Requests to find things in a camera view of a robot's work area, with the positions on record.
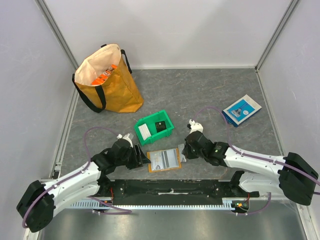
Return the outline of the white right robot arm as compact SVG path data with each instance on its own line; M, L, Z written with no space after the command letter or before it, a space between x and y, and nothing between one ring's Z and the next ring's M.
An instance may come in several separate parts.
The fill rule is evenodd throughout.
M202 158L213 166L242 169L240 178L229 184L235 197L245 192L274 193L309 206L319 182L318 173L297 153L272 156L245 152L226 142L211 142L200 131L185 138L182 153L188 160Z

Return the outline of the white credit card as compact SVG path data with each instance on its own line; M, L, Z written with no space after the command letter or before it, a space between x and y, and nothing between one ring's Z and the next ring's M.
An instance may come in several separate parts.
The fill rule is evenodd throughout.
M179 159L181 163L185 163L187 161L186 156L183 153L184 148L185 148L184 143L178 145Z
M163 157L160 151L154 151L149 153L150 170L152 172L164 169Z
M180 166L176 148L164 150L162 152L162 160L164 169L173 169Z

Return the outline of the green plastic bin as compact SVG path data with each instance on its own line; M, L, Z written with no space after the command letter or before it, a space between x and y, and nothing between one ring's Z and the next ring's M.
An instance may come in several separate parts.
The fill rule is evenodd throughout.
M161 132L156 131L155 123L159 121L165 121L167 129ZM138 129L139 126L146 124L150 133L151 137L147 138L146 140L143 140L141 133ZM137 134L137 137L139 139L139 142L142 146L153 144L155 141L160 140L164 137L169 137L172 134L172 131L174 129L174 125L172 121L169 118L169 115L167 112L163 109L156 113L153 113L151 115L148 115L146 117L140 118L137 123L134 125L134 130Z

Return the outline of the orange leather card holder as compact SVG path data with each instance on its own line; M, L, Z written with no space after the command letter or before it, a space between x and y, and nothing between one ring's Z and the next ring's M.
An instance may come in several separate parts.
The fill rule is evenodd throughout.
M149 173L176 170L182 167L178 148L149 151L147 158L150 160Z

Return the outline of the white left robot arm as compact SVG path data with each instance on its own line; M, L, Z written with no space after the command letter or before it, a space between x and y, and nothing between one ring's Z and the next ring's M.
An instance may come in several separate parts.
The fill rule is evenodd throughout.
M111 184L107 176L117 167L125 166L132 170L149 163L138 144L133 145L121 138L112 147L95 154L89 162L63 177L46 183L33 181L16 206L23 228L38 232L73 203L96 194L106 196Z

